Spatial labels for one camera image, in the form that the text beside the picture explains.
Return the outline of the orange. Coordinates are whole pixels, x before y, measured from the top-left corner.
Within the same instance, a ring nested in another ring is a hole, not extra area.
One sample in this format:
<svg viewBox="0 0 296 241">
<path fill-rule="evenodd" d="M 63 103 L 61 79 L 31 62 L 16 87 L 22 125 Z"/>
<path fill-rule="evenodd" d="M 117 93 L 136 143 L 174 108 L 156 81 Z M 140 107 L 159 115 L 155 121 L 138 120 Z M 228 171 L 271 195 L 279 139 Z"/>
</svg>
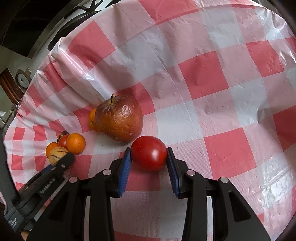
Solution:
<svg viewBox="0 0 296 241">
<path fill-rule="evenodd" d="M 96 112 L 96 109 L 94 108 L 90 113 L 89 113 L 89 116 L 88 116 L 88 125 L 89 127 L 96 131 L 96 132 L 99 132 L 99 129 L 96 125 L 96 121 L 95 121 L 95 112 Z"/>
</svg>

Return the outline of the orange mandarin front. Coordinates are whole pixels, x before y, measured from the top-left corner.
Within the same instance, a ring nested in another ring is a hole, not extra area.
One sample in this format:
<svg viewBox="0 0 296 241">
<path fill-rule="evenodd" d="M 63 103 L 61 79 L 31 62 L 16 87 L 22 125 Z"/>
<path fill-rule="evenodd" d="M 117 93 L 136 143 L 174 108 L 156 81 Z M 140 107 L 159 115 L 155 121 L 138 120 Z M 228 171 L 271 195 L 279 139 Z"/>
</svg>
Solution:
<svg viewBox="0 0 296 241">
<path fill-rule="evenodd" d="M 72 133 L 67 137 L 66 148 L 74 155 L 81 154 L 86 147 L 85 138 L 79 133 Z"/>
</svg>

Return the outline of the dark brown mangosteen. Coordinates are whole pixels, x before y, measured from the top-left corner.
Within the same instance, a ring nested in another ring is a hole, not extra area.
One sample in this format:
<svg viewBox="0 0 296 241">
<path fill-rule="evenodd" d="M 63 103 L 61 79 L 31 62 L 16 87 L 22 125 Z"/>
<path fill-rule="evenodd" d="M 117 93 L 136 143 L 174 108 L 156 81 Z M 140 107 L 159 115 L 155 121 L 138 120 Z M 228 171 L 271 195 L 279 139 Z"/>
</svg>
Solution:
<svg viewBox="0 0 296 241">
<path fill-rule="evenodd" d="M 62 138 L 62 137 L 65 136 L 65 135 L 69 135 L 69 132 L 67 132 L 67 131 L 63 131 L 63 132 L 61 132 L 61 133 L 58 135 L 58 137 L 57 137 L 57 142 L 60 140 L 60 138 Z"/>
</svg>

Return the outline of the red white checkered tablecloth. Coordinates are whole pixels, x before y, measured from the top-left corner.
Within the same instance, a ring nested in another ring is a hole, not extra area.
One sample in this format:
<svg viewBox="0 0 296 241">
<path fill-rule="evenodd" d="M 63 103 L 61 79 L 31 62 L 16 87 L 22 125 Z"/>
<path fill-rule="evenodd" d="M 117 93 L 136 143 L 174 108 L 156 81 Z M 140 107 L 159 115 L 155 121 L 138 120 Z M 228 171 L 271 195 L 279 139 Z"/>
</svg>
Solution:
<svg viewBox="0 0 296 241">
<path fill-rule="evenodd" d="M 44 58 L 4 143 L 17 188 L 59 133 L 86 140 L 67 177 L 93 177 L 125 147 L 88 114 L 112 94 L 139 102 L 143 135 L 206 178 L 227 177 L 275 240 L 295 213 L 295 35 L 253 1 L 121 1 Z"/>
</svg>

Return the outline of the small red tomato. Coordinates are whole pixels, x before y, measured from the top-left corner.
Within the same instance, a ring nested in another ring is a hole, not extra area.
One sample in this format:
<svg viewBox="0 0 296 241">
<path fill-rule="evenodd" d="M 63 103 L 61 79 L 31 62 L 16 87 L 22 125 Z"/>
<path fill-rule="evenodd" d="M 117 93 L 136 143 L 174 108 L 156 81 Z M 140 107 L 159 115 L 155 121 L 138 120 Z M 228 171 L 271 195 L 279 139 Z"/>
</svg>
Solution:
<svg viewBox="0 0 296 241">
<path fill-rule="evenodd" d="M 60 137 L 59 141 L 58 141 L 58 146 L 59 147 L 63 147 L 63 148 L 67 148 L 67 138 L 69 137 L 69 134 L 67 135 L 63 135 L 62 137 Z"/>
</svg>

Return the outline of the orange mandarin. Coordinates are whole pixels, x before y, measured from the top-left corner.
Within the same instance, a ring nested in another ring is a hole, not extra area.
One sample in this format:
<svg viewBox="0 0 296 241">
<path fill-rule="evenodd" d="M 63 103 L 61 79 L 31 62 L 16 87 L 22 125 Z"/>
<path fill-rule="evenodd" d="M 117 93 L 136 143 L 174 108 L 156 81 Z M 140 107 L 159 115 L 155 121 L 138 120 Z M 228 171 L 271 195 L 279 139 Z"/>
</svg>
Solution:
<svg viewBox="0 0 296 241">
<path fill-rule="evenodd" d="M 45 149 L 47 158 L 49 158 L 50 152 L 56 147 L 58 147 L 58 144 L 56 142 L 51 142 L 50 144 L 47 145 Z"/>
<path fill-rule="evenodd" d="M 72 133 L 67 137 L 66 148 L 74 155 L 81 154 L 86 147 L 85 138 L 79 133 Z"/>
</svg>

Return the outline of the wrinkled red apple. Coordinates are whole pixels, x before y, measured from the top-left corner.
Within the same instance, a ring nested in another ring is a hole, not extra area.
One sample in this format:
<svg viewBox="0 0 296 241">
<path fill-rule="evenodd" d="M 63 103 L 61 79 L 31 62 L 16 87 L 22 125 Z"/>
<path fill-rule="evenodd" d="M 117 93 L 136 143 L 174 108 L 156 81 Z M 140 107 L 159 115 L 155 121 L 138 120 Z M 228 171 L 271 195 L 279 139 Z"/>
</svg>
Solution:
<svg viewBox="0 0 296 241">
<path fill-rule="evenodd" d="M 108 138 L 122 144 L 131 143 L 142 132 L 142 109 L 134 96 L 113 94 L 97 107 L 95 123 Z"/>
</svg>

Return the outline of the yellow striped pepino melon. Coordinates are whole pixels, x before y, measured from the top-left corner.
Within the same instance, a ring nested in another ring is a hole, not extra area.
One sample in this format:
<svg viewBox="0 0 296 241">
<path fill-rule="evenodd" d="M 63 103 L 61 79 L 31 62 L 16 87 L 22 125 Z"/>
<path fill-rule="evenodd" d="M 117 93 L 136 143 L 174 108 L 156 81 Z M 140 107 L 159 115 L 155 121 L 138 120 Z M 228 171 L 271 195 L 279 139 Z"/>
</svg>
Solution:
<svg viewBox="0 0 296 241">
<path fill-rule="evenodd" d="M 65 147 L 55 147 L 49 153 L 49 163 L 53 166 L 59 162 L 69 151 Z"/>
</svg>

